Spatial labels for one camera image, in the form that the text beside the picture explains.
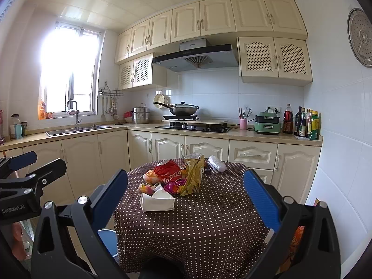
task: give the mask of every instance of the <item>metal bolt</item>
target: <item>metal bolt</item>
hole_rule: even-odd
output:
[[[44,204],[44,208],[50,209],[53,206],[53,203],[51,201],[48,201]]]
[[[290,196],[286,196],[286,197],[284,197],[284,202],[291,205],[295,202],[295,200]]]
[[[325,201],[321,201],[321,202],[319,203],[319,205],[320,205],[323,209],[328,208],[328,204],[327,204]]]
[[[77,202],[81,205],[85,204],[88,201],[88,197],[86,196],[81,196],[77,199]]]

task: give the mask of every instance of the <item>drawer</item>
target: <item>drawer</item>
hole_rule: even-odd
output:
[[[249,168],[274,170],[277,143],[231,140],[228,161]]]
[[[273,179],[273,170],[265,170],[265,169],[254,169],[258,176],[262,179],[265,184],[271,184],[271,180]]]

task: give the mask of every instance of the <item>table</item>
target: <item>table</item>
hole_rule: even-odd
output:
[[[128,188],[114,213],[120,267],[139,272],[159,256],[184,269],[188,279],[243,278],[265,249],[269,231],[244,189],[248,168],[226,162],[224,173],[204,172],[200,193],[176,196],[174,210],[143,212],[137,188],[159,162],[128,173]]]

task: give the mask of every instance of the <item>countertop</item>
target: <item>countertop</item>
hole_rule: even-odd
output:
[[[187,135],[187,136],[197,136],[206,138],[219,138],[225,140],[245,140],[252,142],[270,142],[270,143],[285,143],[290,145],[306,145],[306,146],[318,146],[322,145],[322,136],[320,136],[319,141],[308,140],[308,139],[298,139],[293,134],[286,135],[280,133],[279,135],[263,135],[258,134],[254,131],[240,130],[237,128],[231,129],[227,133],[208,133],[208,132],[197,132],[189,130],[171,130],[171,129],[160,129],[155,128],[161,126],[161,123],[151,123],[144,125],[135,124],[123,124],[121,126],[116,126],[114,124],[105,125],[109,128],[93,130],[93,131],[82,131],[66,135],[48,136],[45,132],[31,134],[25,136],[21,139],[14,139],[7,141],[4,145],[0,146],[0,152],[6,150],[12,150],[16,148],[22,148],[26,146],[37,145],[40,143],[53,142],[57,140],[65,140],[67,138],[75,138],[86,135],[107,133],[119,130],[135,130],[135,131],[145,131],[145,132],[156,132],[156,133],[166,133],[166,134],[176,134],[176,135]]]

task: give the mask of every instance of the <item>faucet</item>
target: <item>faucet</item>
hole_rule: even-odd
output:
[[[76,131],[79,131],[79,124],[80,124],[81,120],[79,120],[79,117],[78,117],[80,111],[77,109],[77,101],[68,100],[68,102],[66,104],[67,107],[68,107],[68,103],[70,103],[70,102],[76,104],[76,111],[75,111],[75,113],[72,113],[72,114],[75,114],[76,115],[76,123],[75,123],[76,127],[75,127],[75,129],[76,129]]]

